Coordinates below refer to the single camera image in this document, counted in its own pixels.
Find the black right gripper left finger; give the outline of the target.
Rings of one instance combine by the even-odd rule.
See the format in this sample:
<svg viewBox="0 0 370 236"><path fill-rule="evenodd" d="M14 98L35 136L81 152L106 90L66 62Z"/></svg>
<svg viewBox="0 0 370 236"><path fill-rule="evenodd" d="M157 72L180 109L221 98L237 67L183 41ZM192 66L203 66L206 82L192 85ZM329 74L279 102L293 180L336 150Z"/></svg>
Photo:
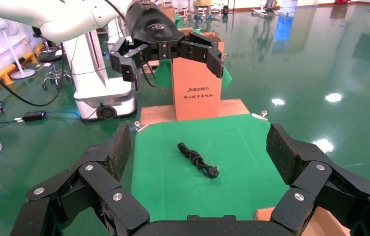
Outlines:
<svg viewBox="0 0 370 236"><path fill-rule="evenodd" d="M89 146L71 167L31 188L11 234L60 236L88 208L110 235L135 234L150 214L120 182L130 152L130 129L120 125L110 140Z"/></svg>

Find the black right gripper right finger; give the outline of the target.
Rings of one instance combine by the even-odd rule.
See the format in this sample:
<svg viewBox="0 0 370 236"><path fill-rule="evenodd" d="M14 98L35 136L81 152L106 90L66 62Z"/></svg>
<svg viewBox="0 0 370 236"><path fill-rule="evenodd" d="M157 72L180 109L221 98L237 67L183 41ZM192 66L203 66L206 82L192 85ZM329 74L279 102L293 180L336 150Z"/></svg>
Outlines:
<svg viewBox="0 0 370 236"><path fill-rule="evenodd" d="M329 211L353 236L370 236L370 180L333 162L317 145L293 139L271 124L266 151L289 190L271 221L301 235L318 207Z"/></svg>

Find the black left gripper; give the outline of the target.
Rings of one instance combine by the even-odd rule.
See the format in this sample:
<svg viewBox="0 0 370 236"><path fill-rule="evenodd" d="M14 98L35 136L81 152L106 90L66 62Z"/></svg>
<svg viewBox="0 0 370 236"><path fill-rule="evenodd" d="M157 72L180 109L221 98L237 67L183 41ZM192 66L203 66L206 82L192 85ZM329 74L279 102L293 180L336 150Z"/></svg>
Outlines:
<svg viewBox="0 0 370 236"><path fill-rule="evenodd" d="M110 64L135 91L139 89L140 68L152 60L182 57L204 63L217 78L223 76L218 42L193 31L185 36L155 3L132 2L125 20L133 42L119 38L110 49Z"/></svg>

